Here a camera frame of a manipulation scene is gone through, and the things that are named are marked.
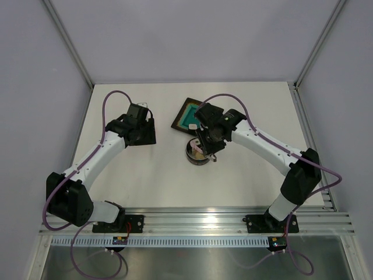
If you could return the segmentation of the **black teal square plate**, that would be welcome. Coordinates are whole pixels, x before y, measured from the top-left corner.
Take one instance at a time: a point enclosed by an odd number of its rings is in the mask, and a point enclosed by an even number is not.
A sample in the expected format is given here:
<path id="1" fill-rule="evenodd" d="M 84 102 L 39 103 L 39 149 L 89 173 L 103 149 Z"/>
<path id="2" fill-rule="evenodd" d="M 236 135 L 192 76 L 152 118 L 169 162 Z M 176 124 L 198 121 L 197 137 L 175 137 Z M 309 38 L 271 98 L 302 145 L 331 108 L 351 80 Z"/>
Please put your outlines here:
<path id="1" fill-rule="evenodd" d="M 171 124 L 171 128 L 195 137 L 196 132 L 194 129 L 189 129 L 189 125 L 193 124 L 197 128 L 200 127 L 200 122 L 194 117 L 194 114 L 201 104 L 201 101 L 188 97 L 177 113 L 176 118 Z"/>

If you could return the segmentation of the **round steel lunch box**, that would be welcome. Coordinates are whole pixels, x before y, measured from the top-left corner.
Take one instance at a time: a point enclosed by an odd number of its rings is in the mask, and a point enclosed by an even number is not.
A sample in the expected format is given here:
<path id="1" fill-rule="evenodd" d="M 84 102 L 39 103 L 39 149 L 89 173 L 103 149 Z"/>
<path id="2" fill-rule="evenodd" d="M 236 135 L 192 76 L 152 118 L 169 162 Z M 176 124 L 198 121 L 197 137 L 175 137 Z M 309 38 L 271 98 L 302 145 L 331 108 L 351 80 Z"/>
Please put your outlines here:
<path id="1" fill-rule="evenodd" d="M 192 163 L 193 165 L 196 165 L 196 166 L 205 165 L 205 164 L 207 164 L 210 161 L 209 159 L 208 160 L 195 160 L 195 159 L 193 159 L 192 158 L 192 153 L 191 153 L 191 147 L 189 145 L 189 142 L 186 145 L 185 153 L 186 153 L 188 161 L 190 163 Z"/>

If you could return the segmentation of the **right side aluminium rail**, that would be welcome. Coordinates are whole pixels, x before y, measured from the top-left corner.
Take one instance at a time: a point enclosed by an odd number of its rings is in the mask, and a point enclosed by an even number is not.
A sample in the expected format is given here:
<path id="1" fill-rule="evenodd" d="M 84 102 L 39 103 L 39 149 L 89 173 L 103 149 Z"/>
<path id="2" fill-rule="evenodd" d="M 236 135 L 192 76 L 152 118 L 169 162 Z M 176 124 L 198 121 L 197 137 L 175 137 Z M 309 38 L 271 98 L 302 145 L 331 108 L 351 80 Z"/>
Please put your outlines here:
<path id="1" fill-rule="evenodd" d="M 319 157 L 321 157 L 321 152 L 316 147 L 314 133 L 312 132 L 310 120 L 306 112 L 304 103 L 301 100 L 300 93 L 293 82 L 288 82 L 287 84 L 288 84 L 289 91 L 291 93 L 291 97 L 292 97 L 292 100 L 295 106 L 295 110 L 298 115 L 298 119 L 300 121 L 302 133 L 305 138 L 307 147 L 312 148 L 315 151 L 317 151 L 319 153 Z M 332 194 L 332 188 L 342 182 L 342 177 L 338 172 L 332 170 L 330 167 L 325 167 L 322 164 L 322 161 L 320 161 L 320 165 L 322 167 L 321 168 L 321 174 L 322 174 L 321 187 L 319 188 L 319 190 L 316 191 L 316 193 L 321 193 L 322 195 L 326 195 L 329 198 L 327 203 L 330 203 L 330 207 L 327 207 L 327 210 L 338 212 L 339 210 L 338 210 L 338 207 L 336 206 L 336 201 Z"/>

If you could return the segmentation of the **small circuit board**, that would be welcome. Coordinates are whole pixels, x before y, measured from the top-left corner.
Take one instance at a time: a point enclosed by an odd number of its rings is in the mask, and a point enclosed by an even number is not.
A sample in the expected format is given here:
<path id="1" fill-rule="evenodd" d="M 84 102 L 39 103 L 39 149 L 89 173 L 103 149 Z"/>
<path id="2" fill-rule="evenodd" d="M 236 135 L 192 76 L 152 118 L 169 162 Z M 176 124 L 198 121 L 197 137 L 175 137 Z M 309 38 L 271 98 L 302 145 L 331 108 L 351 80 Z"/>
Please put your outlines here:
<path id="1" fill-rule="evenodd" d="M 268 250 L 271 252 L 282 251 L 287 248 L 287 240 L 285 237 L 268 237 Z"/>
<path id="2" fill-rule="evenodd" d="M 123 236 L 113 237 L 112 244 L 116 246 L 126 246 L 128 244 L 128 238 Z"/>

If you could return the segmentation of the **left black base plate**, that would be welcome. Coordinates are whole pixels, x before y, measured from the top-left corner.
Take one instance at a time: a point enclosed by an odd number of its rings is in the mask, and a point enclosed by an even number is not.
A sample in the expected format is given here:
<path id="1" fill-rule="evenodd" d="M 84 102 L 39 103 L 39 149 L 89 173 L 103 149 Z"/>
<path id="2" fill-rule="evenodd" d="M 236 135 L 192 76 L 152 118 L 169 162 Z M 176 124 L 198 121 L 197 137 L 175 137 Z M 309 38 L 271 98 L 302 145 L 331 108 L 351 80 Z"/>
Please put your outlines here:
<path id="1" fill-rule="evenodd" d="M 93 225 L 93 233 L 143 233 L 144 215 L 129 215 L 118 217 L 113 223 L 99 222 Z"/>

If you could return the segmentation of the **white sushi dark centre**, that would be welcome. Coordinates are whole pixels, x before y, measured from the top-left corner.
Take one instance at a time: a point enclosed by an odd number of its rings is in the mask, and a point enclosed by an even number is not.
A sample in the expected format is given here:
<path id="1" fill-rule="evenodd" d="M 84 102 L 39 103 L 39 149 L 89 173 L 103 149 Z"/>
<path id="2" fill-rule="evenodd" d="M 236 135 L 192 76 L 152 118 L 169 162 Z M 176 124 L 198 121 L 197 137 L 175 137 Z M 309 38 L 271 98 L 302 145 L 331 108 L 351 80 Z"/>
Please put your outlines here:
<path id="1" fill-rule="evenodd" d="M 195 131 L 195 130 L 198 129 L 198 126 L 197 126 L 196 124 L 189 124 L 189 125 L 188 125 L 188 129 L 189 129 L 189 130 L 193 130 L 193 131 Z"/>

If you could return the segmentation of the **right frame post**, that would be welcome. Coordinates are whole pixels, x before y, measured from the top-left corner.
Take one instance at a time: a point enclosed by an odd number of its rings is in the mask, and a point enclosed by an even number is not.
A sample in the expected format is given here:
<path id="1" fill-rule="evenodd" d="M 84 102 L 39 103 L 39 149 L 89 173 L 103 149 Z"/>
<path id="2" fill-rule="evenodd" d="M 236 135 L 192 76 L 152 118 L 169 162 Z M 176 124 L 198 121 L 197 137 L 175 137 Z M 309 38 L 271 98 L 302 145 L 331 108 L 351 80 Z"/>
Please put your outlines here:
<path id="1" fill-rule="evenodd" d="M 323 45 L 326 43 L 326 40 L 328 39 L 329 35 L 331 34 L 336 22 L 338 21 L 340 15 L 342 14 L 345 6 L 349 3 L 348 0 L 338 0 L 336 2 L 335 7 L 333 8 L 331 14 L 329 15 L 321 33 L 319 34 L 314 46 L 312 47 L 312 50 L 307 57 L 304 65 L 301 68 L 300 73 L 298 74 L 297 78 L 295 79 L 293 86 L 295 90 L 298 90 L 300 86 L 302 85 L 304 79 L 308 75 L 310 69 L 312 68 L 312 65 L 317 59 L 317 56 L 319 55 Z"/>

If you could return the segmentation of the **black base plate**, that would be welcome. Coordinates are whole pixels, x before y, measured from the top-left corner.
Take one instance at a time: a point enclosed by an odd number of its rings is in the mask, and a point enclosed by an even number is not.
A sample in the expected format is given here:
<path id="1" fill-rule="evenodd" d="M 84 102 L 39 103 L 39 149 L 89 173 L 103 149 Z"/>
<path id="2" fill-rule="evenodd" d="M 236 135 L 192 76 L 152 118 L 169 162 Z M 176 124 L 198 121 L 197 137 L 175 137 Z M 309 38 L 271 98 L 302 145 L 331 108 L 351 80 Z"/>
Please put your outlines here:
<path id="1" fill-rule="evenodd" d="M 279 222 L 270 215 L 265 214 L 252 214 L 246 215 L 242 218 L 242 221 L 246 224 L 248 233 L 299 233 L 298 221 L 295 215 L 290 217 L 289 223 L 287 223 L 288 217 Z"/>
<path id="2" fill-rule="evenodd" d="M 99 222 L 93 225 L 93 233 L 143 233 L 144 215 L 129 215 L 118 217 L 113 223 Z"/>

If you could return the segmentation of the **right small circuit board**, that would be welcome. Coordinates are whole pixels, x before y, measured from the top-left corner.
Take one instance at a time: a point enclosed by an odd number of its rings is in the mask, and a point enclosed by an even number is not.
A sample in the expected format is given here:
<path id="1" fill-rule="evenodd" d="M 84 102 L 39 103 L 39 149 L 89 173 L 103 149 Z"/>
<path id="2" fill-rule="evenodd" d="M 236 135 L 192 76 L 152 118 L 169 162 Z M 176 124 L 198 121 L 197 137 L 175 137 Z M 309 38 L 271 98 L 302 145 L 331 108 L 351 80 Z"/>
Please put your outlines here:
<path id="1" fill-rule="evenodd" d="M 268 237 L 268 250 L 271 252 L 282 251 L 287 248 L 287 240 L 285 237 Z"/>

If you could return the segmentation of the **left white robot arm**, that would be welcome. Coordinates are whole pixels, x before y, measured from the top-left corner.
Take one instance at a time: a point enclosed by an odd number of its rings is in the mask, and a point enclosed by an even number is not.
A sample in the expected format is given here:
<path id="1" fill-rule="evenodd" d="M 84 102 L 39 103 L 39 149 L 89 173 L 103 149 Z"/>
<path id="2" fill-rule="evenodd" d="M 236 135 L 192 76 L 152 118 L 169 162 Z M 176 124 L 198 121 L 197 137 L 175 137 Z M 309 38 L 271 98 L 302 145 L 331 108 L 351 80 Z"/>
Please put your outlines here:
<path id="1" fill-rule="evenodd" d="M 126 225 L 125 209 L 114 202 L 92 201 L 90 187 L 125 148 L 154 144 L 152 112 L 140 104 L 130 104 L 127 113 L 105 124 L 100 141 L 79 162 L 47 177 L 43 213 L 59 217 L 68 225 L 105 223 L 111 231 L 120 232 Z"/>

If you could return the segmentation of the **frame post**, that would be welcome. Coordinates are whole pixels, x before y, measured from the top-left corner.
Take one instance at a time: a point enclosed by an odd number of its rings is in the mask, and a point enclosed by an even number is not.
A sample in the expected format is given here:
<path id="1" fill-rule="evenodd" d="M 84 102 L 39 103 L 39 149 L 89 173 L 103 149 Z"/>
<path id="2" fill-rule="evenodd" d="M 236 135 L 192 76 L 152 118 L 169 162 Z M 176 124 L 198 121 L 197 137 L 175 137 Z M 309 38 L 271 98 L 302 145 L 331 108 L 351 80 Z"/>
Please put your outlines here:
<path id="1" fill-rule="evenodd" d="M 59 34 L 60 38 L 62 39 L 66 49 L 68 50 L 69 55 L 71 56 L 72 61 L 76 65 L 78 71 L 80 72 L 83 80 L 85 81 L 86 85 L 92 92 L 94 89 L 94 82 L 88 73 L 87 68 L 85 67 L 79 53 L 77 52 L 76 47 L 55 7 L 53 1 L 50 0 L 41 0 L 40 1 L 42 6 L 44 7 L 46 13 L 52 20 L 53 25 L 56 28 L 57 33 Z"/>
<path id="2" fill-rule="evenodd" d="M 295 90 L 298 90 L 300 86 L 302 85 L 304 79 L 308 75 L 310 69 L 312 68 L 312 65 L 317 59 L 317 56 L 319 55 L 323 45 L 326 43 L 326 40 L 328 39 L 329 35 L 331 34 L 336 22 L 338 21 L 340 15 L 342 14 L 345 6 L 349 3 L 348 0 L 338 0 L 336 2 L 335 7 L 333 8 L 331 14 L 329 15 L 321 33 L 319 34 L 314 46 L 312 47 L 312 50 L 307 57 L 304 65 L 301 68 L 300 73 L 298 74 L 297 78 L 295 79 L 293 86 Z"/>

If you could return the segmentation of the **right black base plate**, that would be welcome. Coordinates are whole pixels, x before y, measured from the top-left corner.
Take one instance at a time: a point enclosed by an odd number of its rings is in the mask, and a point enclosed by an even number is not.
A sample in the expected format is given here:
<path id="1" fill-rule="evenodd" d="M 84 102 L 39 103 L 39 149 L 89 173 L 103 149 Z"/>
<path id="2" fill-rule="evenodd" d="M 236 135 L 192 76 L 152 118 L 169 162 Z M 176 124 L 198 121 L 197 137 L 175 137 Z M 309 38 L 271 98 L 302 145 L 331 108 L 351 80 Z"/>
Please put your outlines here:
<path id="1" fill-rule="evenodd" d="M 265 214 L 252 214 L 246 215 L 242 218 L 242 221 L 246 224 L 248 233 L 299 233 L 298 221 L 295 215 L 290 217 L 289 223 L 287 223 L 288 217 L 279 222 L 270 215 Z"/>

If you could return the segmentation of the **round cream steamed bun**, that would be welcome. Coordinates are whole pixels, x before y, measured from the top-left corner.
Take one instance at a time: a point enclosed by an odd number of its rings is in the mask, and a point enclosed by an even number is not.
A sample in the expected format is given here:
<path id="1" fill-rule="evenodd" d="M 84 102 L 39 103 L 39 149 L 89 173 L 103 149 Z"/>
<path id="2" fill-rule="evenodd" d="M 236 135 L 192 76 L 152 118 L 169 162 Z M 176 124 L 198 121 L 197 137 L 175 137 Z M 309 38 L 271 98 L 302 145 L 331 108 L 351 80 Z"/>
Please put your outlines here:
<path id="1" fill-rule="evenodd" d="M 194 155 L 194 158 L 195 158 L 196 160 L 207 160 L 207 157 L 205 157 L 203 154 L 200 154 L 200 153 L 196 153 L 196 154 Z"/>

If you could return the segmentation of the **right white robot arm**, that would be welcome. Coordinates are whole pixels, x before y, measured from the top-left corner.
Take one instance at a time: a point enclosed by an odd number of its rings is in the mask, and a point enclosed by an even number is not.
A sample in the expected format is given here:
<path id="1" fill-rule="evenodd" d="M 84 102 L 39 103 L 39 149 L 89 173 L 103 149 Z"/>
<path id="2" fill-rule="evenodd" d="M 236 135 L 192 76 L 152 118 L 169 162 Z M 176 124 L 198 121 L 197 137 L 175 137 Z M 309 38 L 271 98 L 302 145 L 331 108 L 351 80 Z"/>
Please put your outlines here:
<path id="1" fill-rule="evenodd" d="M 279 195 L 265 213 L 246 216 L 248 231 L 291 230 L 292 224 L 286 222 L 289 214 L 308 199 L 321 180 L 318 153 L 311 148 L 293 149 L 265 135 L 235 109 L 224 111 L 206 103 L 197 109 L 195 118 L 200 122 L 196 134 L 204 156 L 216 160 L 216 153 L 232 142 L 265 159 L 284 176 Z"/>

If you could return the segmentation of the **aluminium rail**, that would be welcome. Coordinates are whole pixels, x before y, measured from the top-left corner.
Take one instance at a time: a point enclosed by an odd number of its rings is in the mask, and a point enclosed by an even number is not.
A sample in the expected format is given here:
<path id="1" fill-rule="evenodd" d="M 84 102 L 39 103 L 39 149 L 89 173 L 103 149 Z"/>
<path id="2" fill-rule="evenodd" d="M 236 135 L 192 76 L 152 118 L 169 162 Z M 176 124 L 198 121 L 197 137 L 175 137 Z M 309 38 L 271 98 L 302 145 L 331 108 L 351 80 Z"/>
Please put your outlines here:
<path id="1" fill-rule="evenodd" d="M 223 236 L 245 235 L 243 219 L 248 214 L 262 214 L 265 207 L 207 208 L 127 208 L 130 215 L 143 215 L 144 236 Z M 302 207 L 296 211 L 299 235 L 354 235 L 347 212 L 333 208 Z"/>
<path id="2" fill-rule="evenodd" d="M 304 103 L 301 100 L 300 93 L 293 82 L 288 82 L 287 84 L 288 84 L 289 91 L 291 93 L 291 97 L 292 97 L 292 100 L 295 106 L 295 110 L 298 115 L 298 119 L 300 121 L 302 133 L 305 138 L 307 147 L 312 148 L 315 151 L 317 151 L 319 153 L 319 157 L 321 157 L 321 152 L 316 147 L 314 133 L 312 132 L 310 120 L 306 112 Z M 321 187 L 319 188 L 319 190 L 316 191 L 316 193 L 321 193 L 322 195 L 326 195 L 329 198 L 327 203 L 330 203 L 330 207 L 327 207 L 327 210 L 338 212 L 339 210 L 338 210 L 338 207 L 336 206 L 336 201 L 332 194 L 332 188 L 342 182 L 342 177 L 338 172 L 332 170 L 330 167 L 325 167 L 322 164 L 322 161 L 320 161 L 320 165 L 322 167 L 321 168 L 321 174 L 322 174 Z"/>

